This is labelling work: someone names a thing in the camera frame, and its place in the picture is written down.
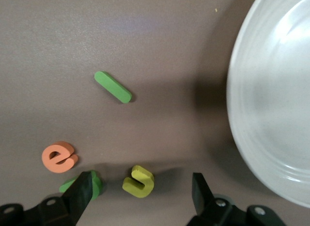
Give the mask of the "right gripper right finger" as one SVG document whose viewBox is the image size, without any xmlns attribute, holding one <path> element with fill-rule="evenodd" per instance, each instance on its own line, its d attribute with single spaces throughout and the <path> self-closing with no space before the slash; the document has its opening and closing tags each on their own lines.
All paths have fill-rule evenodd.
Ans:
<svg viewBox="0 0 310 226">
<path fill-rule="evenodd" d="M 270 208 L 251 205 L 239 209 L 229 198 L 213 195 L 203 174 L 193 173 L 192 200 L 196 215 L 189 226 L 284 226 L 285 223 Z"/>
</svg>

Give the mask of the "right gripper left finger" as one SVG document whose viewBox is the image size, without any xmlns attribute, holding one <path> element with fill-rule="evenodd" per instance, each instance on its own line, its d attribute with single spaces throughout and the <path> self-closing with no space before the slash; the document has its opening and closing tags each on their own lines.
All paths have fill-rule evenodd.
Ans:
<svg viewBox="0 0 310 226">
<path fill-rule="evenodd" d="M 82 172 L 61 196 L 50 196 L 25 210 L 21 204 L 0 207 L 2 226 L 75 226 L 93 195 L 92 174 Z"/>
</svg>

